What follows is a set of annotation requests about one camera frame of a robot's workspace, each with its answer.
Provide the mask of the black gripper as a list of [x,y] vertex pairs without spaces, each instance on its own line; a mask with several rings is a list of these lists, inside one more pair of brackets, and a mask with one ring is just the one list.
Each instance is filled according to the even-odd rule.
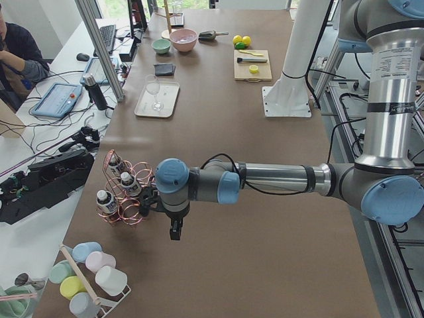
[[150,211],[165,213],[171,219],[171,240],[181,239],[184,217],[189,213],[189,202],[172,207],[162,201],[159,191],[153,185],[144,187],[138,196],[140,203],[138,212],[142,217],[147,217]]

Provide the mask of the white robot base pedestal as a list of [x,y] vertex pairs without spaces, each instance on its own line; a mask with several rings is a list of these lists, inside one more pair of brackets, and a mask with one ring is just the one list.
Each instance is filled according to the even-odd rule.
[[262,88],[266,117],[310,117],[307,73],[332,1],[301,1],[297,8],[280,78]]

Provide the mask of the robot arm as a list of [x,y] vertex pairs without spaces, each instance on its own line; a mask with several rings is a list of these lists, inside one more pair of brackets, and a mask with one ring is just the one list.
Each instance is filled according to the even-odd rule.
[[232,204],[250,187],[270,195],[336,197],[386,225],[416,216],[423,186],[413,176],[407,146],[423,47],[423,2],[343,1],[338,43],[345,52],[372,53],[364,150],[352,164],[251,164],[214,156],[189,168],[169,158],[139,195],[140,214],[165,213],[171,239],[179,240],[191,201]]

